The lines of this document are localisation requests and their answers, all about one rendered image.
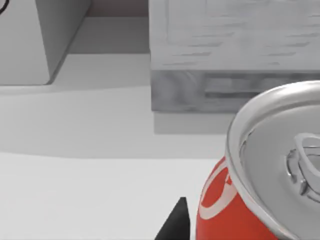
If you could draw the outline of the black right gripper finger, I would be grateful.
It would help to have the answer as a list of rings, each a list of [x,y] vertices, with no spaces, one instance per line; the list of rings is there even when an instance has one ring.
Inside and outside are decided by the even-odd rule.
[[[190,240],[190,214],[186,197],[180,197],[154,240]]]

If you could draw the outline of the red and white can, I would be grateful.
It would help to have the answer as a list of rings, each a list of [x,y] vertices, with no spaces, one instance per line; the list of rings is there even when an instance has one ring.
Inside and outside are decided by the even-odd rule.
[[[265,91],[235,115],[195,239],[320,240],[320,80]]]

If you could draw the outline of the pale microwave oven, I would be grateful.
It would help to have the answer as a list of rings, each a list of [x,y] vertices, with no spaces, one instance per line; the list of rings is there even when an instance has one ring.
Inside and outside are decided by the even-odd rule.
[[[0,0],[0,86],[51,84],[91,0]]]

